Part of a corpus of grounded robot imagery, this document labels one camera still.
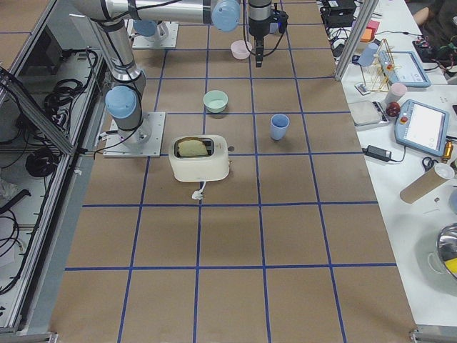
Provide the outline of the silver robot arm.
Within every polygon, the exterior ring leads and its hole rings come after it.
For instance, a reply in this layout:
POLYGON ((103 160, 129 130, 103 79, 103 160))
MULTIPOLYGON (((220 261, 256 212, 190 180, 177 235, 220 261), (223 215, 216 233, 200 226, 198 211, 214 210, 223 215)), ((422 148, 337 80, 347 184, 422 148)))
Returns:
POLYGON ((243 33, 254 38, 254 45, 246 50, 255 56, 257 68, 273 53, 264 51, 264 37, 271 24, 277 23, 283 34, 288 21, 288 14, 271 1, 130 1, 129 15, 137 33, 145 37, 157 36, 166 21, 211 24, 222 32, 242 24, 247 28, 243 33))
POLYGON ((112 77, 143 92, 145 76, 137 67, 125 20, 212 24, 233 31, 240 19, 239 1, 73 1, 92 24, 112 77))

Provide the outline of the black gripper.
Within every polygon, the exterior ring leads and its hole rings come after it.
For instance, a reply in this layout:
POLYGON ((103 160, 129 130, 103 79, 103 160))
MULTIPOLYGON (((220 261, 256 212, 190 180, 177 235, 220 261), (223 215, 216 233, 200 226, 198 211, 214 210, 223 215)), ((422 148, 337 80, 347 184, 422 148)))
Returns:
POLYGON ((264 58, 264 37, 271 25, 271 0, 248 0, 248 30, 255 38, 256 68, 261 68, 264 58))

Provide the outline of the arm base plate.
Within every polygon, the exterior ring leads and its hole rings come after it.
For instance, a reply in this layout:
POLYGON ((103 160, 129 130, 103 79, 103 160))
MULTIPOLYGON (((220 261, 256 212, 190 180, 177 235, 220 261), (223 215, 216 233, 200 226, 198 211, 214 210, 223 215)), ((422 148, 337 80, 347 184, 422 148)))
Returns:
POLYGON ((176 47, 179 23, 175 21, 133 21, 134 50, 162 50, 176 47))
POLYGON ((133 136, 121 143, 128 134, 126 131, 107 136, 107 149, 103 150, 107 158, 159 157, 163 139, 166 112, 153 111, 143 113, 143 123, 133 136))

